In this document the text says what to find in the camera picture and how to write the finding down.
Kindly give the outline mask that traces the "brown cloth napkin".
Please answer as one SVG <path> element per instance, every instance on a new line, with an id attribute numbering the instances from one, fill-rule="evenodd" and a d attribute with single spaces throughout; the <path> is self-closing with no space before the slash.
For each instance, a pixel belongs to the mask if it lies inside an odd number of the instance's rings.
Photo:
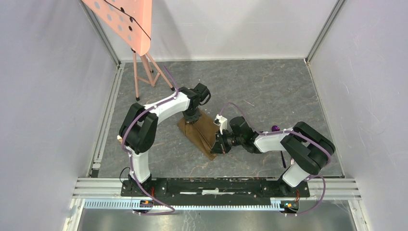
<path id="1" fill-rule="evenodd" d="M 209 160 L 213 160 L 217 154 L 211 153 L 211 149 L 216 142 L 216 132 L 219 131 L 219 127 L 208 114 L 201 109 L 199 112 L 201 116 L 195 123 L 188 123 L 185 118 L 182 118 L 177 126 Z"/>

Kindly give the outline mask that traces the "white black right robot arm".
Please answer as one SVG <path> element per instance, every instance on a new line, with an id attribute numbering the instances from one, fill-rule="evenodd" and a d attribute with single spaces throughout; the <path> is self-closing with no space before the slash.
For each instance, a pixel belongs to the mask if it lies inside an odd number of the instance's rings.
<path id="1" fill-rule="evenodd" d="M 303 121 L 284 130 L 274 127 L 270 132 L 252 129 L 243 116 L 227 120 L 217 115 L 214 124 L 219 130 L 212 153 L 225 154 L 232 147 L 241 146 L 253 154 L 286 151 L 291 156 L 294 164 L 281 175 L 278 183 L 278 191 L 283 196 L 291 196 L 302 181 L 319 174 L 336 151 L 329 139 Z"/>

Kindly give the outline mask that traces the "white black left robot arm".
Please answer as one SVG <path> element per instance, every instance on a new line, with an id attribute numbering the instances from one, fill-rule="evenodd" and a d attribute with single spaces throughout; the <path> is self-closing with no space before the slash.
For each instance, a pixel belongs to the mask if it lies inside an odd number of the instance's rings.
<path id="1" fill-rule="evenodd" d="M 198 83 L 193 89 L 181 87 L 172 95 L 151 104 L 131 105 L 118 136 L 122 139 L 122 148 L 128 152 L 130 177 L 134 180 L 132 189 L 139 196 L 146 196 L 151 191 L 148 150 L 155 141 L 157 126 L 177 113 L 183 114 L 186 124 L 197 123 L 203 117 L 199 106 L 209 99 L 211 93 L 208 87 Z"/>

